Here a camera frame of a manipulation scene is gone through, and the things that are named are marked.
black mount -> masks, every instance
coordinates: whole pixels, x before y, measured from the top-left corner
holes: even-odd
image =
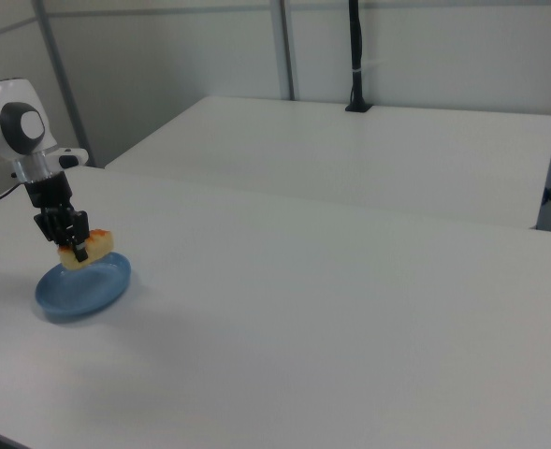
[[[358,0],[349,0],[350,9],[350,42],[352,44],[352,95],[348,112],[366,112],[372,105],[362,97],[362,30],[358,16]]]

bread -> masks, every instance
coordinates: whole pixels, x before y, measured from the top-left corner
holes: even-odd
[[[88,258],[78,262],[76,255],[68,246],[60,246],[57,249],[61,263],[67,269],[84,268],[94,261],[103,258],[113,251],[113,234],[110,231],[95,229],[90,231],[90,237],[86,239],[86,253]]]

white table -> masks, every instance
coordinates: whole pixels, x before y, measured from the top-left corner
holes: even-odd
[[[209,97],[107,169],[528,228],[550,158],[549,116]]]
[[[0,434],[36,449],[551,448],[551,233],[78,167],[133,267],[50,323],[0,202]]]

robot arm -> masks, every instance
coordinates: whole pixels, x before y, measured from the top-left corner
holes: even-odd
[[[71,189],[63,171],[48,164],[57,148],[36,91],[28,80],[0,81],[0,163],[10,161],[40,213],[34,217],[48,241],[69,246],[78,261],[88,258],[88,216],[70,203]]]

blue bowl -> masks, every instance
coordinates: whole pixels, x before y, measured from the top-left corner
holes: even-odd
[[[36,286],[36,301],[54,316],[77,316],[97,311],[119,297],[131,274],[129,261],[109,253],[89,266],[71,270],[59,264]]]

